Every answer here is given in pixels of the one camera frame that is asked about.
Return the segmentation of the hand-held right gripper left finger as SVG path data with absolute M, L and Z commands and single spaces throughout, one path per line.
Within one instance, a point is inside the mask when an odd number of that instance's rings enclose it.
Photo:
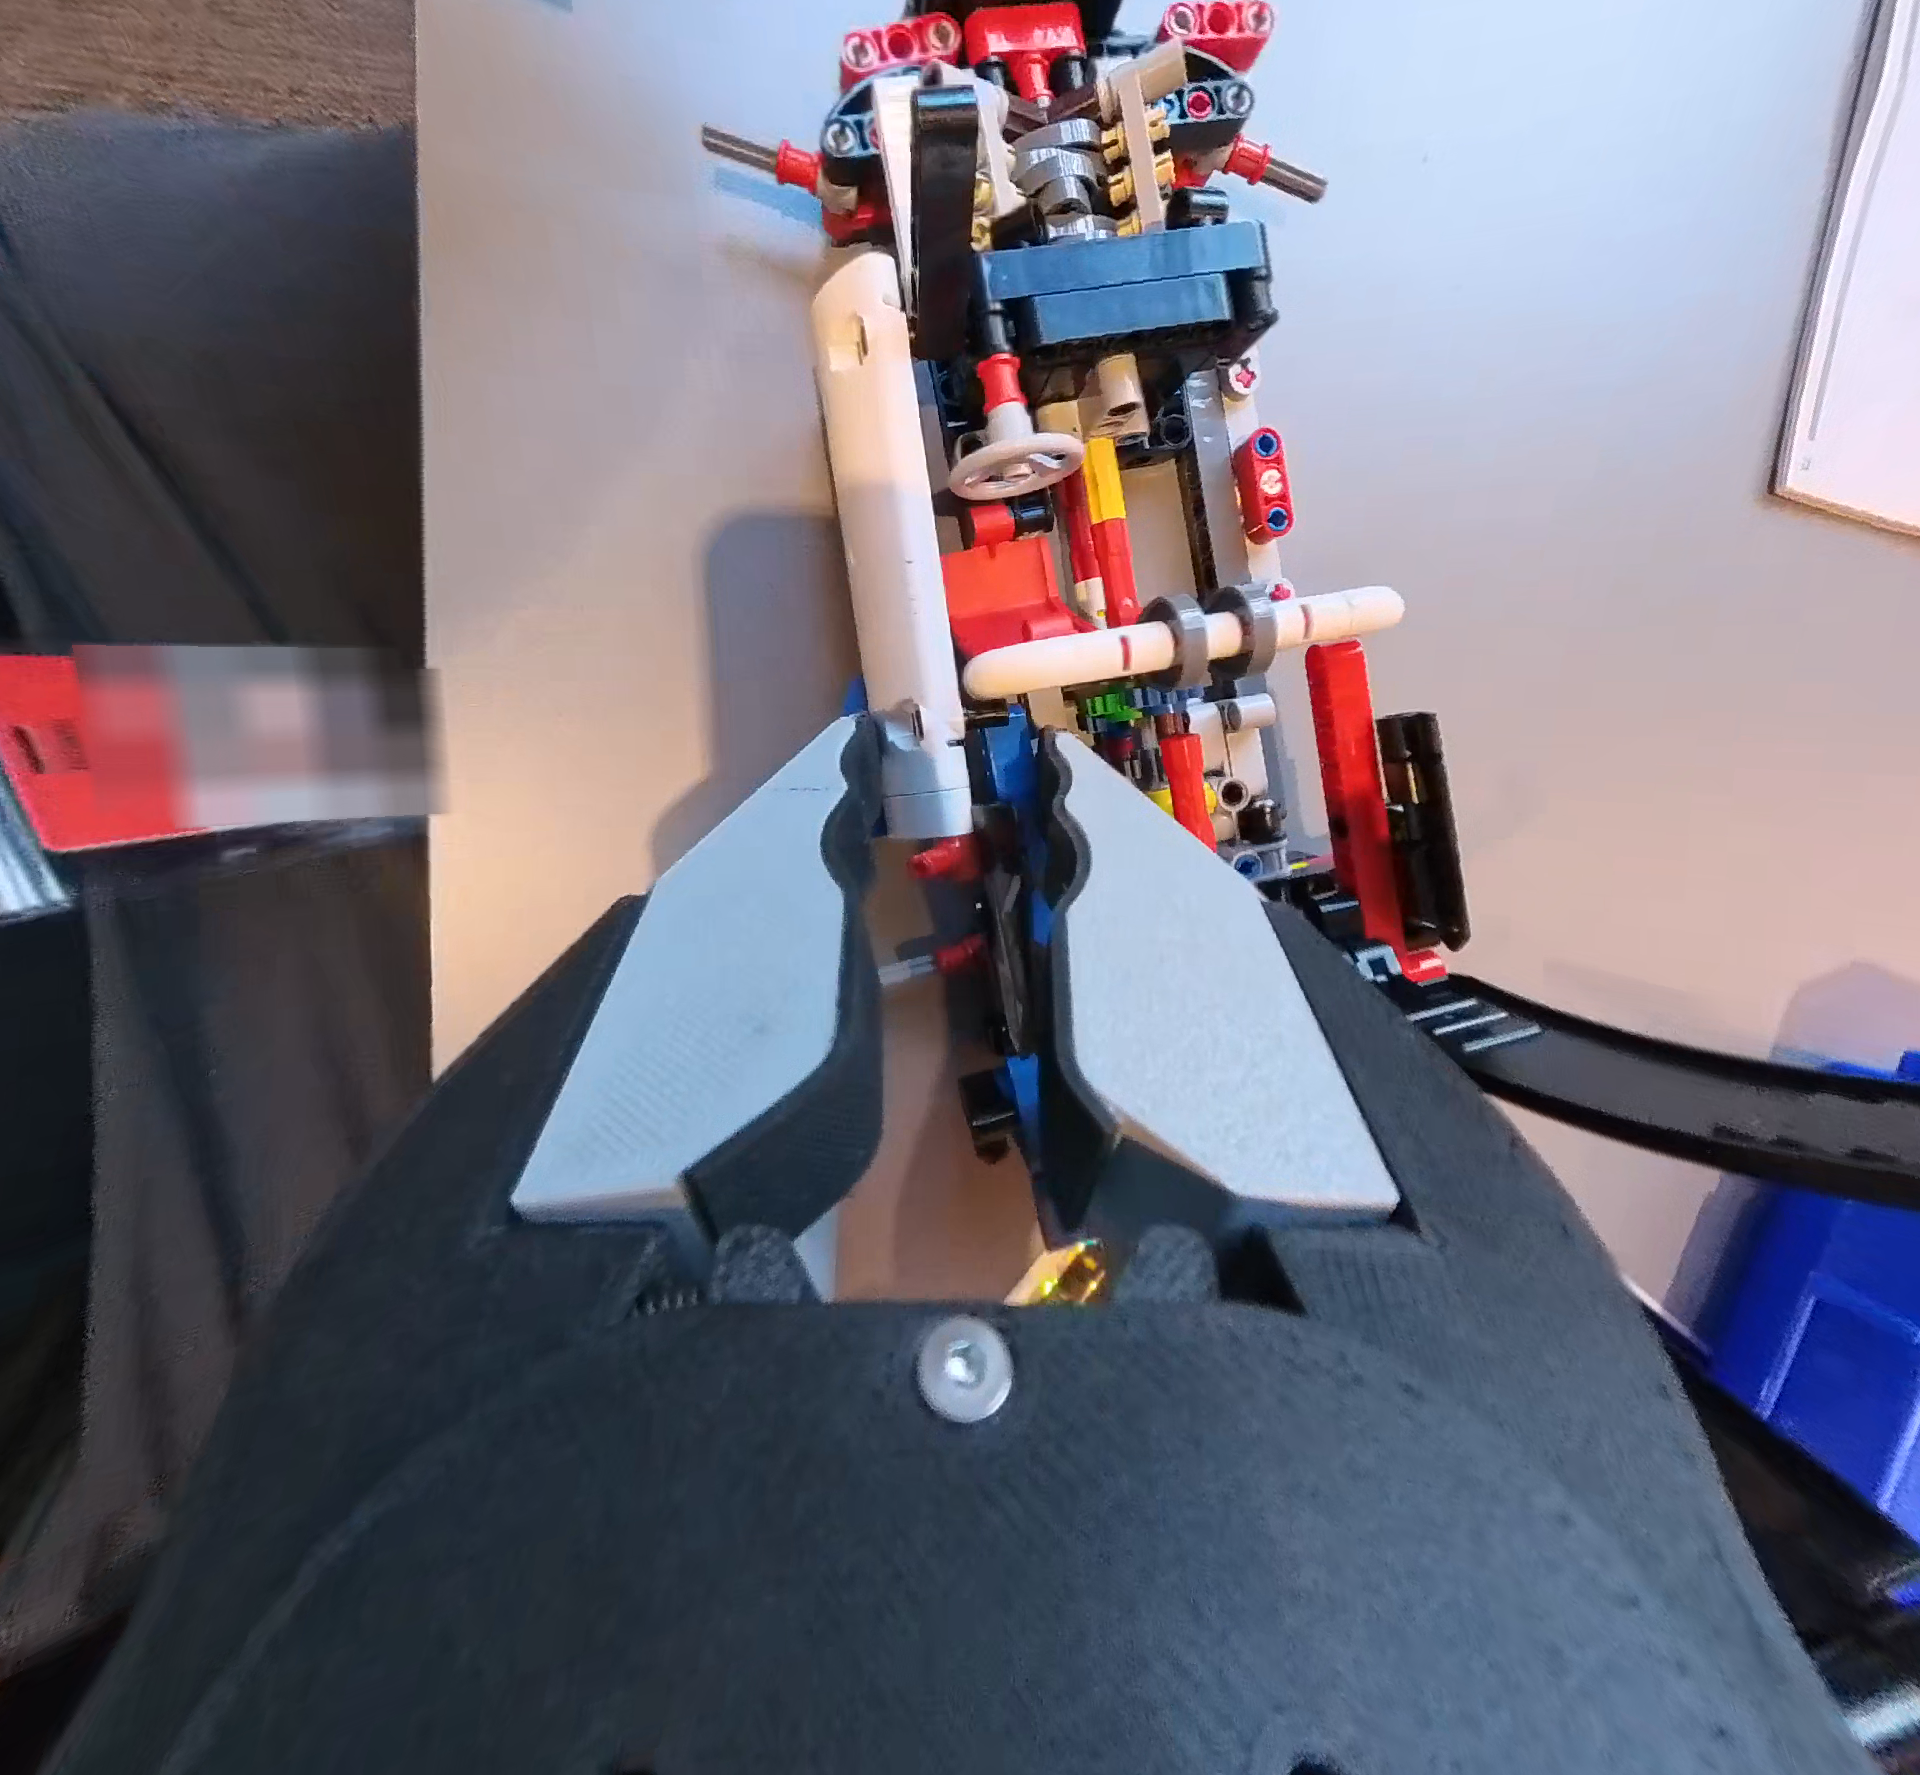
M 834 721 L 651 888 L 513 1189 L 533 1222 L 806 1236 L 881 1142 L 881 744 Z

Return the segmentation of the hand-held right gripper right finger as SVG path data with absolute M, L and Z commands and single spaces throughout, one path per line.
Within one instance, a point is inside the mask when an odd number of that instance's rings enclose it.
M 1268 906 L 1074 735 L 1041 746 L 1041 1179 L 1070 1233 L 1377 1224 L 1400 1193 Z

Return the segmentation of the blue and white brick assembly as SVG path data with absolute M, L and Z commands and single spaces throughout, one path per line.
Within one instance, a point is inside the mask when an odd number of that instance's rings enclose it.
M 1025 693 L 963 682 L 979 656 L 1025 656 L 1085 631 L 1066 604 L 1044 492 L 961 500 L 940 545 L 925 418 L 899 261 L 850 257 L 810 313 L 838 526 L 853 589 L 866 705 L 881 741 L 881 819 L 913 844 L 913 874 L 973 904 L 967 934 L 930 956 L 986 986 L 998 1061 L 959 1080 L 973 1151 L 1031 1146 L 1037 1061 L 1031 1035 L 1034 721 Z

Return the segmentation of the toy brick race car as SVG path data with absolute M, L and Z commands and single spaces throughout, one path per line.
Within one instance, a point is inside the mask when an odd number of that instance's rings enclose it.
M 1381 585 L 1297 593 L 1282 433 L 1255 410 L 1277 323 L 1259 218 L 1219 181 L 1301 202 L 1325 181 L 1247 135 L 1266 0 L 902 0 L 844 34 L 816 145 L 705 126 L 702 150 L 804 192 L 826 240 L 899 261 L 940 545 L 961 500 L 1044 492 L 1085 631 L 979 656 L 963 682 L 1034 721 L 1031 1043 L 1018 1151 L 1041 1222 L 1044 807 L 1041 746 L 1074 735 L 1293 911 L 1481 1089 L 1649 1155 L 1916 1209 L 1916 1058 L 1821 1073 L 1537 1011 L 1448 968 L 1472 915 L 1430 712 L 1381 715 L 1364 640 Z

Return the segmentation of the building instruction booklet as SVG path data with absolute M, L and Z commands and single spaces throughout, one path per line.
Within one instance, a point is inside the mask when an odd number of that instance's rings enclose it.
M 1917 537 L 1917 0 L 1866 0 L 1772 494 Z

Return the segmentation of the blue plastic bin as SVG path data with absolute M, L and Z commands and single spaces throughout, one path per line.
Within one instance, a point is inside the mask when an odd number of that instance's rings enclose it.
M 1766 1427 L 1916 1543 L 1917 1217 L 1750 1186 L 1701 1279 L 1649 1307 Z

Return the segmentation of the red badge card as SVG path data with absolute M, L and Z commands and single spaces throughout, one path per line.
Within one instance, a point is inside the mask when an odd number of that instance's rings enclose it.
M 2 655 L 2 763 L 49 852 L 95 848 L 83 693 L 72 656 Z

